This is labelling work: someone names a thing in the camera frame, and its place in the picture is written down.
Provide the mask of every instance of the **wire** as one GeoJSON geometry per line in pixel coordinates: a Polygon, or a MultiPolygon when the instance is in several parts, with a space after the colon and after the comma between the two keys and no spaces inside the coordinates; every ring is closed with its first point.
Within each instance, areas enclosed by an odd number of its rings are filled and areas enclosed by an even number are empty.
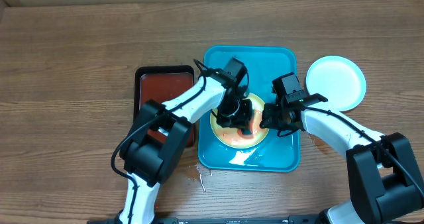
{"type": "Polygon", "coordinates": [[[246,75],[247,75],[247,85],[246,85],[246,87],[249,87],[249,83],[250,83],[249,73],[246,72],[246,75]]]}
{"type": "Polygon", "coordinates": [[[280,138],[287,137],[287,136],[289,136],[289,135],[294,134],[296,131],[298,131],[298,130],[290,131],[290,132],[288,132],[287,134],[284,134],[284,135],[280,135],[282,131],[278,131],[278,132],[277,132],[277,136],[278,136],[278,137],[280,137],[280,138]]]}
{"type": "Polygon", "coordinates": [[[117,169],[117,167],[115,166],[115,159],[116,156],[118,154],[118,152],[120,151],[120,149],[122,148],[122,146],[124,145],[124,143],[126,143],[131,137],[133,137],[135,134],[137,134],[138,132],[140,132],[141,130],[143,130],[146,127],[149,127],[151,124],[157,122],[159,119],[163,118],[164,116],[182,108],[184,105],[186,105],[187,103],[189,103],[190,101],[193,101],[197,96],[200,95],[200,93],[202,93],[205,88],[206,88],[206,76],[203,73],[203,68],[206,68],[205,65],[203,65],[199,60],[194,59],[194,64],[197,66],[197,68],[199,68],[200,70],[200,74],[201,76],[203,76],[203,85],[201,87],[201,89],[196,92],[196,94],[194,94],[193,96],[191,96],[189,99],[185,100],[184,102],[181,102],[180,104],[178,104],[177,106],[175,106],[172,109],[167,110],[166,112],[155,116],[153,119],[151,119],[149,122],[145,123],[144,125],[140,126],[137,130],[135,130],[134,132],[132,132],[130,135],[128,135],[127,137],[125,137],[125,139],[123,139],[118,146],[115,148],[115,150],[113,151],[112,157],[111,157],[111,167],[112,170],[119,174],[120,176],[124,177],[124,178],[128,178],[132,184],[133,184],[133,190],[134,192],[132,193],[132,200],[131,200],[131,204],[130,204],[130,210],[129,210],[129,215],[128,215],[128,224],[131,224],[131,219],[133,218],[133,209],[134,209],[134,203],[135,203],[135,199],[136,199],[136,195],[137,195],[137,181],[132,177],[129,176],[128,174],[120,171],[119,169],[117,169]]]}
{"type": "Polygon", "coordinates": [[[211,113],[212,113],[212,115],[213,115],[215,118],[217,118],[217,119],[218,119],[217,114],[215,114],[215,112],[213,112],[213,110],[211,110],[211,113]]]}
{"type": "Polygon", "coordinates": [[[357,133],[362,135],[364,138],[366,138],[368,141],[370,141],[372,144],[376,145],[380,150],[382,150],[384,152],[384,154],[389,158],[389,160],[393,163],[393,166],[395,166],[396,168],[401,170],[403,172],[403,174],[405,174],[405,176],[407,176],[407,178],[409,178],[411,180],[411,182],[417,188],[419,194],[421,195],[422,202],[424,203],[424,192],[423,192],[423,190],[418,185],[418,183],[415,181],[415,179],[411,176],[411,174],[402,166],[402,164],[400,164],[399,161],[392,154],[390,154],[389,151],[386,150],[380,143],[375,141],[373,138],[369,137],[364,131],[361,131],[358,127],[354,126],[350,121],[346,120],[344,117],[342,117],[340,115],[337,115],[336,113],[331,112],[330,110],[326,111],[326,110],[314,108],[314,107],[292,107],[292,108],[288,108],[288,109],[299,110],[299,111],[304,111],[304,110],[318,111],[318,112],[325,113],[327,115],[331,115],[331,116],[336,117],[337,119],[341,120],[343,123],[348,125],[352,130],[356,131],[357,133]]]}

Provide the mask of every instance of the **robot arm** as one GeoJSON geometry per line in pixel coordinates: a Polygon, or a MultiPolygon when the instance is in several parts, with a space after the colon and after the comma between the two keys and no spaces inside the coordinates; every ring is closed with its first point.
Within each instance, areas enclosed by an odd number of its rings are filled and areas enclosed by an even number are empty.
{"type": "Polygon", "coordinates": [[[150,137],[145,129],[123,145],[120,157],[125,161],[124,169],[136,180],[138,188],[133,201],[135,188],[134,184],[129,182],[125,207],[119,215],[119,221],[122,224],[129,223],[130,217],[131,224],[149,224],[153,221],[154,202],[160,184],[165,182],[174,171],[187,143],[191,124],[203,114],[218,108],[219,125],[241,129],[248,126],[252,117],[252,105],[249,100],[244,100],[245,95],[240,93],[246,90],[239,87],[246,73],[244,64],[232,59],[223,70],[206,70],[205,79],[200,78],[191,89],[179,97],[163,104],[150,100],[143,105],[129,134],[157,114],[169,111],[191,99],[180,109],[150,126],[151,129],[159,130],[167,136],[164,144],[150,137]],[[194,96],[201,89],[204,90],[198,96],[194,96]],[[136,210],[133,212],[131,211],[132,202],[134,202],[132,208],[136,210]]]}
{"type": "Polygon", "coordinates": [[[272,83],[277,98],[275,103],[265,104],[261,127],[301,129],[323,139],[346,158],[351,200],[321,212],[319,223],[386,223],[423,208],[418,187],[423,189],[424,181],[403,135],[384,136],[359,125],[332,109],[322,95],[307,95],[293,73],[272,83]],[[388,155],[407,170],[415,184],[388,155]],[[381,178],[378,167],[394,167],[394,173],[381,178]]]}
{"type": "MultiPolygon", "coordinates": [[[[309,107],[323,109],[326,111],[329,110],[340,115],[376,141],[379,141],[380,137],[383,136],[382,133],[363,127],[356,121],[347,117],[345,114],[333,109],[329,102],[318,102],[310,105],[309,107]]],[[[358,144],[370,144],[369,140],[356,133],[349,126],[334,116],[318,111],[305,110],[301,112],[301,120],[306,132],[325,141],[344,158],[346,158],[346,151],[352,149],[354,146],[358,144]]]]}

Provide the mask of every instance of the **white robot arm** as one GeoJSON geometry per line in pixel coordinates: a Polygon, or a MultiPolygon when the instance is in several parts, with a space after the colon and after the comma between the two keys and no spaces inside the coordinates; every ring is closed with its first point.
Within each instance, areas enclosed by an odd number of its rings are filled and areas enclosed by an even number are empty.
{"type": "Polygon", "coordinates": [[[320,213],[320,223],[386,223],[423,208],[423,178],[403,135],[385,136],[359,125],[322,95],[308,95],[293,73],[272,83],[276,103],[265,104],[260,126],[301,129],[346,158],[351,200],[320,213]],[[394,167],[394,173],[381,178],[381,167],[394,167]]]}
{"type": "MultiPolygon", "coordinates": [[[[203,83],[203,79],[200,79],[191,89],[171,101],[163,102],[163,105],[165,105],[168,110],[174,108],[201,90],[203,83]]],[[[178,117],[187,118],[190,123],[195,123],[204,113],[218,107],[224,98],[225,91],[226,89],[220,82],[208,77],[206,78],[205,90],[195,99],[184,105],[181,109],[174,111],[173,114],[178,117]]],[[[159,131],[164,135],[168,135],[168,132],[164,129],[159,129],[159,131]]],[[[154,202],[156,201],[160,184],[156,183],[153,187],[150,187],[147,185],[145,180],[136,174],[129,173],[129,175],[135,178],[139,185],[133,207],[136,211],[132,215],[131,223],[150,224],[154,219],[154,202]]],[[[133,188],[134,184],[129,181],[125,207],[119,216],[122,224],[127,224],[129,221],[128,216],[130,214],[131,201],[133,200],[133,188]]]]}

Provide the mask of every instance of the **wooden table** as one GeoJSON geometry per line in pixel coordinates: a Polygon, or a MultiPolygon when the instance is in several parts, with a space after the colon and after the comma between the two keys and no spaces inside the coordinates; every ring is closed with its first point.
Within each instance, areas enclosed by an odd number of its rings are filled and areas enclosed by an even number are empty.
{"type": "MultiPolygon", "coordinates": [[[[12,8],[0,23],[0,222],[113,217],[127,181],[109,162],[131,126],[136,69],[192,64],[216,44],[287,47],[301,81],[320,57],[355,61],[368,87],[348,115],[406,135],[424,170],[424,0],[12,8]]],[[[156,210],[179,218],[283,217],[336,205],[349,198],[345,161],[315,143],[302,133],[301,164],[288,174],[210,176],[189,148],[156,210]]],[[[424,211],[404,219],[422,220],[424,211]]]]}

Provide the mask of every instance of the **white plate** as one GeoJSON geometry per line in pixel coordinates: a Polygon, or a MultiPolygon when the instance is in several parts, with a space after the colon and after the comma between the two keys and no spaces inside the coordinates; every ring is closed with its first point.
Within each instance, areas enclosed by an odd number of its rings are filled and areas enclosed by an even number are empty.
{"type": "Polygon", "coordinates": [[[310,95],[325,96],[339,111],[348,111],[364,99],[366,82],[362,71],[349,59],[326,56],[307,71],[306,88],[310,95]]]}

